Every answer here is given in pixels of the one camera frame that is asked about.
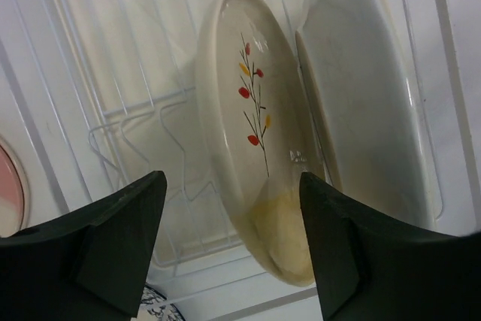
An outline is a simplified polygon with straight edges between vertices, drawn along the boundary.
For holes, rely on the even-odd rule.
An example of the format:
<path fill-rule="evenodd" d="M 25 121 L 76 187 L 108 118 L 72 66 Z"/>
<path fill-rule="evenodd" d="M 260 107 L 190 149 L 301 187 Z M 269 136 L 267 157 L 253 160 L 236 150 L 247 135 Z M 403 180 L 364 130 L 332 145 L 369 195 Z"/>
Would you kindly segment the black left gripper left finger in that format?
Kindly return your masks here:
<path fill-rule="evenodd" d="M 3 320 L 131 320 L 167 192 L 163 171 L 1 239 Z"/>

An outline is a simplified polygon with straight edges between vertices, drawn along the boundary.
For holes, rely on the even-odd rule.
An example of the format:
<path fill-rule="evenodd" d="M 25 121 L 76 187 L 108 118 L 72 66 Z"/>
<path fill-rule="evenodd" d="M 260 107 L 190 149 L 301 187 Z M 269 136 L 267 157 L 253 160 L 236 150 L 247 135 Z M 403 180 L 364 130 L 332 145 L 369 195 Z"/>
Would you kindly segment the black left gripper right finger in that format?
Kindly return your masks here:
<path fill-rule="evenodd" d="M 478 320 L 480 235 L 412 226 L 305 172 L 299 185 L 325 320 Z"/>

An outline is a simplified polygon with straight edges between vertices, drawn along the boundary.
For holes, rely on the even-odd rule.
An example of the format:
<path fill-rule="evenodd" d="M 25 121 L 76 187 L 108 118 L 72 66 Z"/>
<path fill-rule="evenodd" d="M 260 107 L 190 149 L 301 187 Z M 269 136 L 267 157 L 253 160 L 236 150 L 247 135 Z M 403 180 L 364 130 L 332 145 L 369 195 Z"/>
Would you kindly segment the blue floral pattern plate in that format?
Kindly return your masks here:
<path fill-rule="evenodd" d="M 141 297 L 138 314 L 132 320 L 185 321 L 185 317 L 174 304 L 166 304 L 167 298 L 153 287 L 146 285 Z"/>

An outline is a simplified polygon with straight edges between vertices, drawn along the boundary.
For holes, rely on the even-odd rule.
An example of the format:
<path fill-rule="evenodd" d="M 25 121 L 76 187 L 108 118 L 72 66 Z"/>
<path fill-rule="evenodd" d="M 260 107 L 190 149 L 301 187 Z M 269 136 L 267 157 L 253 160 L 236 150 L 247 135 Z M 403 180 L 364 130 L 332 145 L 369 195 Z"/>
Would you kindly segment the cream plate pink section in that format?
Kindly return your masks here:
<path fill-rule="evenodd" d="M 31 195 L 29 180 L 8 142 L 1 138 L 1 237 L 25 229 L 29 223 Z"/>

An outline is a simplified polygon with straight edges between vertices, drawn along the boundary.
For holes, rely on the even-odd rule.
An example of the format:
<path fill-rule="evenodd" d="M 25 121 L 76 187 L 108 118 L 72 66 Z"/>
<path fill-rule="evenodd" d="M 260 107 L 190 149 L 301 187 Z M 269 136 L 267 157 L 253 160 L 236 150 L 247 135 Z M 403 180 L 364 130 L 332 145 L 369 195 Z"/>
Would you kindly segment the cream plate green section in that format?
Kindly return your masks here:
<path fill-rule="evenodd" d="M 304 0 L 295 33 L 332 185 L 435 230 L 439 203 L 419 91 L 387 0 Z"/>

